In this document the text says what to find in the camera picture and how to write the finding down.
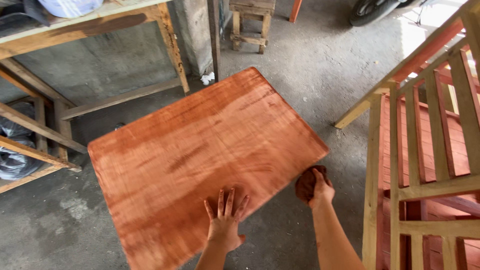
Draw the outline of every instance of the wooden tabletop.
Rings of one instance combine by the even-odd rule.
[[[27,24],[22,28],[16,29],[15,34],[0,38],[0,44],[4,42],[16,40],[22,37],[27,37],[27,36],[35,35],[38,33],[50,31],[60,27],[74,25],[81,22],[90,21],[96,18],[101,18],[101,17],[113,15],[113,14],[136,10],[139,8],[152,6],[152,5],[156,5],[156,4],[160,4],[168,1],[171,1],[171,0],[104,0],[103,5],[100,8],[82,17],[69,19],[69,18],[60,18],[60,17],[56,17],[49,14],[48,21],[50,22],[50,27],[39,26],[38,24],[35,24],[35,25]]]
[[[199,252],[203,200],[215,209],[221,188],[250,195],[248,216],[328,150],[253,67],[88,146],[132,270],[175,269]]]

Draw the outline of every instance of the left hand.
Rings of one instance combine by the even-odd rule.
[[[232,251],[245,242],[245,235],[238,235],[238,225],[242,218],[245,207],[250,199],[246,195],[235,213],[232,213],[233,198],[235,189],[231,188],[228,194],[227,204],[224,209],[224,190],[220,189],[218,195],[218,212],[217,217],[214,216],[213,210],[205,200],[205,208],[210,218],[210,228],[208,229],[208,244],[217,245],[219,248],[225,249],[226,252]]]

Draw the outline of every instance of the concrete wall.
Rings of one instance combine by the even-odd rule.
[[[185,71],[202,74],[211,63],[206,0],[174,0],[168,7]],[[77,105],[177,76],[156,22],[14,58]],[[4,103],[27,96],[2,78],[0,89]]]

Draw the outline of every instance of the right hand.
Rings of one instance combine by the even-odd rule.
[[[314,209],[324,203],[331,204],[335,195],[335,189],[333,189],[332,182],[326,177],[326,175],[320,173],[317,169],[313,169],[312,172],[313,175],[315,175],[317,182],[315,183],[313,199],[308,202],[308,205],[310,208]]]

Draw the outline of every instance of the wooden workbench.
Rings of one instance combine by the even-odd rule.
[[[50,15],[48,17],[50,27],[26,25],[24,28],[17,29],[10,35],[0,38],[0,76],[32,97],[28,101],[35,103],[36,119],[30,119],[2,103],[0,103],[0,116],[36,132],[37,149],[25,147],[6,137],[0,137],[0,147],[47,162],[45,166],[42,166],[31,175],[0,186],[0,193],[57,171],[60,168],[68,168],[76,172],[81,171],[82,168],[80,166],[68,162],[67,147],[86,153],[85,146],[72,140],[69,120],[73,117],[180,85],[183,87],[185,95],[189,94],[189,86],[183,63],[180,59],[180,50],[177,45],[177,37],[173,31],[166,4],[167,1],[107,0],[99,9],[85,16],[67,19]],[[158,23],[167,47],[168,56],[175,67],[178,78],[139,88],[91,104],[77,106],[15,59],[11,58],[12,56],[37,49],[152,21]],[[44,106],[54,108],[54,129],[47,127],[45,124]],[[47,138],[59,143],[52,155],[48,154]]]

